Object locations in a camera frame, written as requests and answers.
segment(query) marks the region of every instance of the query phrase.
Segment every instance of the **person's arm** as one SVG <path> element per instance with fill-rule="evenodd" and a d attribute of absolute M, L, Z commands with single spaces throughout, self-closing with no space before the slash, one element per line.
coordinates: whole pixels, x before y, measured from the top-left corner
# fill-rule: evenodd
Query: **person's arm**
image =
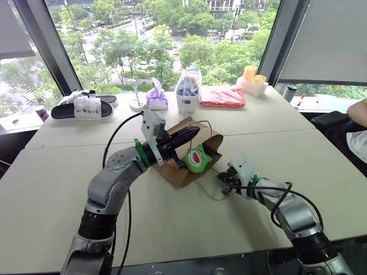
<path fill-rule="evenodd" d="M 354 122 L 367 127 L 367 99 L 353 104 L 346 112 Z"/>

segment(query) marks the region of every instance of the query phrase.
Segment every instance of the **red bag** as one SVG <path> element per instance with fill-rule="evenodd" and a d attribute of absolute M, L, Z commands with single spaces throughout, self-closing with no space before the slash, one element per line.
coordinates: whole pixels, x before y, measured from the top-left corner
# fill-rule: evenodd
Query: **red bag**
<path fill-rule="evenodd" d="M 203 86 L 200 97 L 200 105 L 205 107 L 242 108 L 245 106 L 240 88 Z"/>

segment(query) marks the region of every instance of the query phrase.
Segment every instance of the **yellow cup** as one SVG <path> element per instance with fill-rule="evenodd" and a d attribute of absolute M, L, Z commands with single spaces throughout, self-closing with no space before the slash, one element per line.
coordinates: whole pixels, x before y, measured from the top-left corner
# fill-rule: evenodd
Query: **yellow cup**
<path fill-rule="evenodd" d="M 265 80 L 266 80 L 266 76 L 262 76 L 261 74 L 257 74 L 257 75 L 255 75 L 253 77 L 253 83 L 256 86 L 262 86 L 262 85 L 264 85 Z"/>
<path fill-rule="evenodd" d="M 256 73 L 256 67 L 255 66 L 246 66 L 245 67 L 245 71 L 243 72 L 243 77 L 245 78 L 246 81 L 248 82 L 252 82 L 253 77 L 255 76 Z"/>

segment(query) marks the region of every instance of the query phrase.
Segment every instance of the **white box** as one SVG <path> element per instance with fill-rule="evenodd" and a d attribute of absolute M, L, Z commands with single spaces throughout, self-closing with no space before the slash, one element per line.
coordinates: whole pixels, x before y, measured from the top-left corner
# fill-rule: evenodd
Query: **white box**
<path fill-rule="evenodd" d="M 259 97 L 263 95 L 266 91 L 266 88 L 269 86 L 268 82 L 264 82 L 264 85 L 257 86 L 252 82 L 248 82 L 243 79 L 243 77 L 239 77 L 236 82 L 236 87 L 241 88 L 242 92 L 248 93 L 252 96 Z"/>

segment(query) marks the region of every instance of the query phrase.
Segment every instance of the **tabletop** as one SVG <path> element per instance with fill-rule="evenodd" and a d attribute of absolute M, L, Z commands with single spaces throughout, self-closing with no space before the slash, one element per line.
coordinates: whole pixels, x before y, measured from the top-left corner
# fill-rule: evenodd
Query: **tabletop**
<path fill-rule="evenodd" d="M 131 146 L 113 144 L 110 153 Z M 89 181 L 101 169 L 103 145 L 25 149 L 0 181 L 0 272 L 61 269 L 80 224 Z M 214 165 L 244 153 L 256 172 L 291 181 L 320 209 L 331 240 L 367 232 L 367 179 L 316 129 L 226 136 Z M 214 197 L 222 185 L 210 170 L 198 180 Z M 291 246 L 256 201 L 231 194 L 212 201 L 195 185 L 177 188 L 154 169 L 133 183 L 127 265 L 247 253 Z M 127 235 L 120 212 L 114 266 Z"/>
<path fill-rule="evenodd" d="M 273 87 L 268 87 L 264 97 L 256 98 L 244 94 L 246 107 L 240 109 L 199 107 L 193 113 L 179 113 L 174 92 L 166 93 L 168 110 L 160 111 L 170 128 L 187 116 L 194 120 L 209 120 L 213 129 L 223 134 L 243 135 L 248 133 L 294 131 L 314 129 Z M 26 148 L 45 148 L 63 146 L 82 146 L 105 144 L 117 126 L 135 114 L 129 107 L 134 94 L 117 95 L 119 105 L 114 116 L 101 121 L 60 122 L 49 117 L 33 136 Z M 134 138 L 143 139 L 140 131 L 141 119 L 129 121 L 116 135 L 114 142 L 132 142 Z"/>

